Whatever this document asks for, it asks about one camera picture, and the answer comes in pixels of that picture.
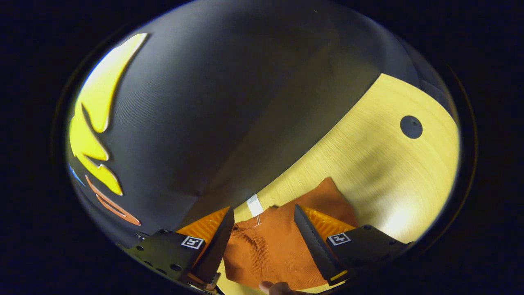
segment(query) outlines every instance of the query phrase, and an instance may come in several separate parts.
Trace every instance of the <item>yellow decal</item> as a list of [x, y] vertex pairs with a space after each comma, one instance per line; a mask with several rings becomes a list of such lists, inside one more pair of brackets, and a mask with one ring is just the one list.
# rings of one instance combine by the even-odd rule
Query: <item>yellow decal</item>
[[[104, 183], [113, 193], [123, 195], [116, 176], [104, 164], [96, 165], [90, 158], [107, 161], [109, 154], [93, 131], [102, 133], [109, 125], [113, 95], [120, 76], [147, 34], [137, 34], [111, 50], [86, 79], [74, 105], [74, 116], [69, 126], [69, 141], [73, 155]], [[88, 114], [84, 116], [83, 108]]]

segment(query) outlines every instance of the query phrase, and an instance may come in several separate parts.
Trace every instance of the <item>human hand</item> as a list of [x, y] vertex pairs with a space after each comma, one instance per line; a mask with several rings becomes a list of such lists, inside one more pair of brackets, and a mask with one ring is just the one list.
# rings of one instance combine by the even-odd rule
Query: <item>human hand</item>
[[264, 281], [258, 287], [268, 295], [309, 295], [310, 293], [293, 291], [288, 283], [280, 282], [273, 284], [272, 282]]

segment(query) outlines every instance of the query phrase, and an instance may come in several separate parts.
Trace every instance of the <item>orange towel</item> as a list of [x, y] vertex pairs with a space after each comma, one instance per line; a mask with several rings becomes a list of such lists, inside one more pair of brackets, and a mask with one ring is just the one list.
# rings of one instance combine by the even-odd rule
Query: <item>orange towel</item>
[[262, 281], [286, 282], [292, 290], [327, 283], [293, 221], [295, 204], [358, 226], [353, 209], [333, 180], [326, 178], [307, 194], [233, 226], [224, 253], [228, 280], [256, 289]]

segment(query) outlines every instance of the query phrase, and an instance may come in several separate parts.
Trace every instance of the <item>black background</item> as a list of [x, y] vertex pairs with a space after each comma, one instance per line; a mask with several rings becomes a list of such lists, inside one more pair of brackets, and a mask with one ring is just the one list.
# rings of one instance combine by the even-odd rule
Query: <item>black background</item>
[[[519, 67], [516, 2], [339, 1], [378, 21], [423, 55], [438, 52], [468, 92], [479, 130], [479, 162], [466, 204], [416, 263], [400, 265], [351, 293], [517, 293], [515, 197], [521, 157], [516, 119]], [[181, 293], [140, 266], [94, 226], [65, 181], [53, 176], [53, 113], [75, 68], [104, 38], [135, 18], [180, 2], [24, 2], [4, 7], [2, 45], [6, 167], [1, 293]]]

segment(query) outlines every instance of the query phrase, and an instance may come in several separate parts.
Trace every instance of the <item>light wood surface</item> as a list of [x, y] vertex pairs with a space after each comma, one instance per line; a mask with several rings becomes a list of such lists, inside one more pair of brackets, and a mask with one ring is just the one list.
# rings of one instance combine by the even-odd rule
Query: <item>light wood surface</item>
[[[420, 120], [419, 138], [402, 133], [400, 120], [406, 115]], [[444, 108], [422, 90], [382, 74], [332, 130], [257, 196], [263, 209], [281, 206], [330, 176], [354, 207], [359, 224], [408, 243], [420, 238], [440, 213], [458, 160], [459, 132]], [[252, 217], [246, 203], [234, 214], [235, 222]], [[263, 294], [227, 280], [223, 260], [218, 272], [218, 287], [226, 295]]]

